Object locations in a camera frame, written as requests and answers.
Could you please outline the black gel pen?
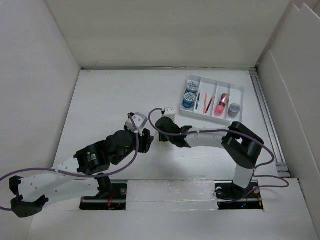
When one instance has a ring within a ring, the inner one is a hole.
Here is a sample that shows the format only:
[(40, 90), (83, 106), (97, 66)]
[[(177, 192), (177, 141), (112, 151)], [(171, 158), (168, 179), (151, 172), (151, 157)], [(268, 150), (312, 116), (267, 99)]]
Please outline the black gel pen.
[(195, 110), (197, 110), (198, 107), (199, 107), (200, 96), (201, 96), (201, 93), (200, 93), (200, 91), (199, 91), (198, 94), (197, 94), (197, 99), (196, 99), (196, 104), (195, 104)]

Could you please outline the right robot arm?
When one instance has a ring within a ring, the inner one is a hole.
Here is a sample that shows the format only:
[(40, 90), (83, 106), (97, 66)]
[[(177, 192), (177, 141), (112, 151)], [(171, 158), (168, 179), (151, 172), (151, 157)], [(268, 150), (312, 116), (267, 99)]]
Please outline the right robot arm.
[(205, 132), (193, 126), (179, 127), (169, 117), (161, 117), (155, 124), (160, 130), (159, 141), (170, 142), (179, 148), (215, 147), (225, 149), (236, 163), (231, 191), (237, 197), (249, 192), (254, 168), (264, 141), (245, 125), (234, 121), (219, 132)]

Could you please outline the clear jar of paper clips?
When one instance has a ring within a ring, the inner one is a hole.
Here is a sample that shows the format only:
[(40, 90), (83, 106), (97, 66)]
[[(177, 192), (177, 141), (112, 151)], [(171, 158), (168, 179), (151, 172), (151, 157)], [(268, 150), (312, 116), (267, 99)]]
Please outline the clear jar of paper clips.
[(231, 103), (228, 108), (228, 116), (235, 118), (241, 111), (241, 106), (237, 103)]

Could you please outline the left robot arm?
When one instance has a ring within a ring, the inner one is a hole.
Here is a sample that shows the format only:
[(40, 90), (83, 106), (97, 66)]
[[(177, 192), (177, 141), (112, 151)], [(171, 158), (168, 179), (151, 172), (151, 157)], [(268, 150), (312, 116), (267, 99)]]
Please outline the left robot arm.
[(131, 153), (146, 154), (155, 138), (148, 129), (134, 133), (125, 128), (75, 153), (66, 161), (32, 177), (13, 176), (12, 212), (19, 218), (40, 213), (44, 207), (78, 197), (108, 200), (114, 189), (107, 170)]

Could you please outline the cream highlighter pen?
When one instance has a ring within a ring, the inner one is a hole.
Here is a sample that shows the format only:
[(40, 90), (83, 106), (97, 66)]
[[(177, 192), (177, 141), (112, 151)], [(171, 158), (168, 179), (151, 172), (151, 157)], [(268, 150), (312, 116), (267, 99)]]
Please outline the cream highlighter pen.
[(158, 142), (158, 147), (159, 147), (159, 149), (161, 149), (163, 147), (163, 142), (159, 141)]

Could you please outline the orange highlighter pen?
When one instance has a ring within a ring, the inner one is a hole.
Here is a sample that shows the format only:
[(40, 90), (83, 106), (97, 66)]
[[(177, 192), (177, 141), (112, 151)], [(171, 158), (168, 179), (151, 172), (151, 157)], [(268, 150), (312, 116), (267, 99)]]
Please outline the orange highlighter pen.
[(204, 108), (203, 108), (203, 112), (204, 114), (207, 114), (207, 108), (208, 108), (208, 93), (205, 93), (205, 98), (204, 98)]

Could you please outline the clear marker tube pink cap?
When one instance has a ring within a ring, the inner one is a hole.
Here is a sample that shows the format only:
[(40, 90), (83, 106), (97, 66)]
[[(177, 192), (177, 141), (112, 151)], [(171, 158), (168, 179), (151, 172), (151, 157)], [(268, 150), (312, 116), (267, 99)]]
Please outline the clear marker tube pink cap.
[(221, 98), (215, 108), (215, 113), (218, 115), (218, 116), (221, 116), (225, 110), (225, 107), (226, 105), (228, 104), (229, 102), (229, 94), (228, 93), (223, 93), (221, 95)]

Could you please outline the blue cleaning gel jar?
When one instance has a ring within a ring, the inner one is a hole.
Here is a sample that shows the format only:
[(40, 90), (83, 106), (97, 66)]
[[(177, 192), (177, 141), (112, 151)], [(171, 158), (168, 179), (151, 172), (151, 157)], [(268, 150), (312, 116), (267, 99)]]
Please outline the blue cleaning gel jar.
[(186, 92), (196, 93), (199, 90), (200, 82), (196, 80), (188, 80), (186, 83)]
[(195, 106), (196, 94), (194, 92), (186, 91), (183, 95), (182, 106), (185, 109), (192, 109)]

